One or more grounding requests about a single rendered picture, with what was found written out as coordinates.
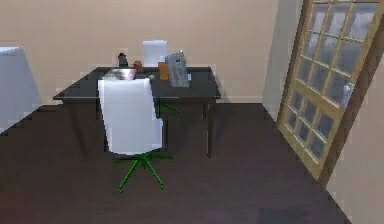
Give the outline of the white chair with green base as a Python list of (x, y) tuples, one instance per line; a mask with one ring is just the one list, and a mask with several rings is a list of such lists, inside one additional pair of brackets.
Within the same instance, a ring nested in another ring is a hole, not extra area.
[[(165, 62), (168, 53), (168, 42), (166, 40), (146, 40), (143, 41), (144, 47), (144, 66), (158, 67), (159, 62)], [(160, 117), (162, 108), (167, 108), (171, 113), (179, 115), (179, 110), (168, 103), (157, 101), (155, 103), (156, 115)]]
[(163, 147), (163, 120), (156, 115), (149, 78), (98, 81), (100, 108), (108, 150), (116, 154), (114, 165), (132, 161), (133, 165), (119, 184), (119, 192), (136, 167), (149, 168), (164, 184), (150, 163), (151, 159), (175, 161), (172, 155), (158, 152)]

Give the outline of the wooden glass pane door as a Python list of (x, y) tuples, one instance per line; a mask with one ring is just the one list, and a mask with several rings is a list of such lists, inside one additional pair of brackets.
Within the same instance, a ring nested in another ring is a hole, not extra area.
[(314, 178), (325, 169), (383, 15), (384, 0), (309, 0), (279, 130)]

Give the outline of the black dining table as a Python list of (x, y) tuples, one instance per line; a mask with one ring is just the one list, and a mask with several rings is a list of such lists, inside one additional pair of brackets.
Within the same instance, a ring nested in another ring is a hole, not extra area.
[[(113, 67), (97, 67), (74, 84), (62, 90), (54, 100), (61, 100), (68, 106), (72, 127), (84, 156), (88, 154), (90, 146), (84, 138), (83, 128), (80, 125), (79, 115), (76, 111), (78, 105), (99, 105), (98, 81)], [(215, 76), (210, 67), (188, 67), (191, 75), (190, 86), (187, 88), (172, 87), (168, 81), (159, 78), (157, 68), (145, 67), (136, 73), (136, 78), (146, 78), (154, 75), (151, 81), (154, 100), (168, 104), (201, 104), (202, 117), (207, 119), (207, 157), (210, 158), (213, 149), (213, 130), (216, 100), (221, 98)]]

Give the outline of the white cupboard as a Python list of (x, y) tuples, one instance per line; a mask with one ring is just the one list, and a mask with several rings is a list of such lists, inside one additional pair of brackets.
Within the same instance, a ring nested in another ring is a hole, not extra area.
[(42, 105), (22, 47), (0, 47), (0, 133)]

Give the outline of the silver metal bowl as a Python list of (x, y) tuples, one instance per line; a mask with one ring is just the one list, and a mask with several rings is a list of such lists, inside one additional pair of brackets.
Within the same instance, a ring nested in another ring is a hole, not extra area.
[(103, 78), (111, 80), (134, 80), (136, 77), (136, 70), (132, 68), (116, 68), (108, 71)]

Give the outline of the orange box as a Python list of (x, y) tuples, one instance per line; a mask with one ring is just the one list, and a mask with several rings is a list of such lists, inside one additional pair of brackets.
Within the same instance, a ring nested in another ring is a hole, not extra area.
[(159, 78), (161, 80), (167, 80), (168, 79), (168, 70), (167, 70), (167, 65), (165, 62), (159, 62), (158, 63), (158, 70), (159, 70)]

